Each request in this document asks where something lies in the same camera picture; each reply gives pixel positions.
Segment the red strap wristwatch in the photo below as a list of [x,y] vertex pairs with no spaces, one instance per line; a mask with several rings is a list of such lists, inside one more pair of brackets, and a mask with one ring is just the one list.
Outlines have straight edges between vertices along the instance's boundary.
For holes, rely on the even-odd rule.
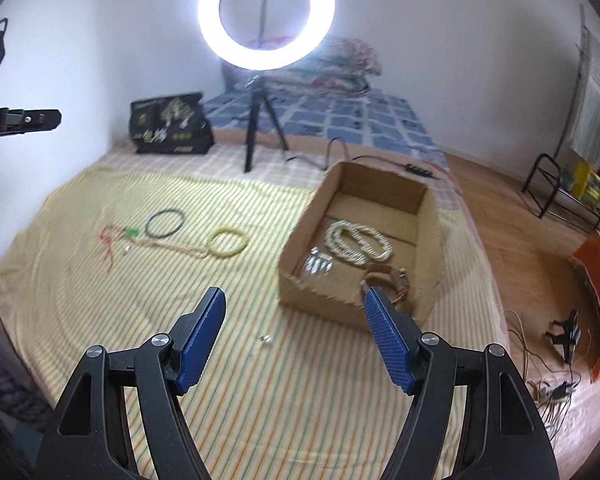
[[368,264],[364,268],[360,281],[361,304],[364,304],[366,294],[375,286],[380,287],[384,292],[390,290],[388,298],[396,310],[411,312],[411,282],[404,268],[397,268],[387,263]]

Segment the black printed gift bag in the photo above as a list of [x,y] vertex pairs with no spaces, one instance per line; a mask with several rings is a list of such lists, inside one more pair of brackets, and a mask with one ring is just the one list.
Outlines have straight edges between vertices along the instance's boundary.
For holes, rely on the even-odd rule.
[[129,136],[138,154],[205,155],[214,145],[201,92],[131,103]]

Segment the yellow striped cloth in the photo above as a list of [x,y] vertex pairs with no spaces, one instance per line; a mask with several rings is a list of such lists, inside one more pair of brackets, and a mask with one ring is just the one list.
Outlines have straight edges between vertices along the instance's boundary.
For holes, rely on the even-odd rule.
[[[411,398],[392,382],[368,325],[359,330],[279,301],[279,257],[321,183],[83,171],[47,197],[0,260],[10,348],[56,402],[88,347],[137,347],[219,287],[224,322],[200,381],[181,400],[212,477],[378,478]],[[145,221],[164,208],[184,211],[185,226],[153,240]],[[438,209],[443,278],[420,327],[460,348],[506,344],[474,229],[461,212]],[[207,252],[221,226],[249,234],[240,255]],[[263,335],[272,342],[262,344]]]

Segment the dark blue bangle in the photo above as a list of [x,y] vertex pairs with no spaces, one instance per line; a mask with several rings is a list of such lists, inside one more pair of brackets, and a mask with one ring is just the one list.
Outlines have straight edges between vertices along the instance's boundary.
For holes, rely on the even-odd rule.
[[186,214],[178,208],[164,208],[151,214],[144,224],[144,233],[153,240],[165,240],[184,228]]

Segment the yellow-green jade bangle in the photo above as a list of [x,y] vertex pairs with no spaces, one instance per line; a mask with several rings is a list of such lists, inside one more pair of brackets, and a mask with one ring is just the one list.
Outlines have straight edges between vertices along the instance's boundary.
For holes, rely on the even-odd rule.
[[243,230],[221,226],[209,234],[206,249],[214,258],[228,259],[240,255],[249,242],[250,236]]

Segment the black metal rack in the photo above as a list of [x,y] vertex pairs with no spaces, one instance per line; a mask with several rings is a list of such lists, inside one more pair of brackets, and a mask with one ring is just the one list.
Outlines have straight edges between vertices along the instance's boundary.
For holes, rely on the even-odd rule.
[[585,233],[600,230],[600,205],[590,207],[566,188],[565,174],[546,153],[535,159],[521,193],[528,195],[539,219],[552,218]]

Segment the silver clips in box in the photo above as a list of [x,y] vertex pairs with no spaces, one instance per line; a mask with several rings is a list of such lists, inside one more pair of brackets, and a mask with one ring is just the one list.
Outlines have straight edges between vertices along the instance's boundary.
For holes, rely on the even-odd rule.
[[302,261],[299,276],[304,280],[324,278],[332,270],[334,258],[318,247],[312,247]]

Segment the cardboard box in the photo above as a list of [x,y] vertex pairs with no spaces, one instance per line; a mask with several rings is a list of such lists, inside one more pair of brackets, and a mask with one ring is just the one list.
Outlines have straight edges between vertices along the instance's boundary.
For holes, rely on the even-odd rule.
[[[405,269],[412,304],[406,313],[424,324],[443,278],[438,212],[434,192],[416,180],[355,162],[333,166],[279,257],[280,303],[365,330],[364,268],[387,263]],[[334,264],[324,278],[304,280],[300,266],[312,247],[331,255]]]

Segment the yellow box on rack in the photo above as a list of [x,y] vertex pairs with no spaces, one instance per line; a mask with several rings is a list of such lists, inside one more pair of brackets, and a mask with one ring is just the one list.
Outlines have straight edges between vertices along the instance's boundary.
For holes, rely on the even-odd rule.
[[587,207],[596,208],[600,204],[600,177],[585,160],[579,160],[573,170],[564,169],[562,187]]

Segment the striped hanging towel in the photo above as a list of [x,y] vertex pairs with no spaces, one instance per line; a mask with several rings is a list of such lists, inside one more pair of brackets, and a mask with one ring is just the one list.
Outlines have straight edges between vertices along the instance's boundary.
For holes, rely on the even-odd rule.
[[570,148],[591,166],[600,164],[600,40],[582,29],[582,55]]

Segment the blue checkered bedsheet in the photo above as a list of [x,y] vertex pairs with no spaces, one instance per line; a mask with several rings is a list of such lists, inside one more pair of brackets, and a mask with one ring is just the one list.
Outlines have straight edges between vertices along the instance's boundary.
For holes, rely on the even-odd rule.
[[286,136],[339,138],[449,167],[410,103],[400,96],[373,89],[362,96],[271,90],[268,97]]

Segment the folded floral quilt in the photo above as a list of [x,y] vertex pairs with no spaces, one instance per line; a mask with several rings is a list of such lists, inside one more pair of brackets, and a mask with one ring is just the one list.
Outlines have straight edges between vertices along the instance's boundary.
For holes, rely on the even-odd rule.
[[262,73],[275,92],[339,93],[357,96],[370,91],[368,78],[382,75],[376,50],[361,39],[327,35],[302,60]]

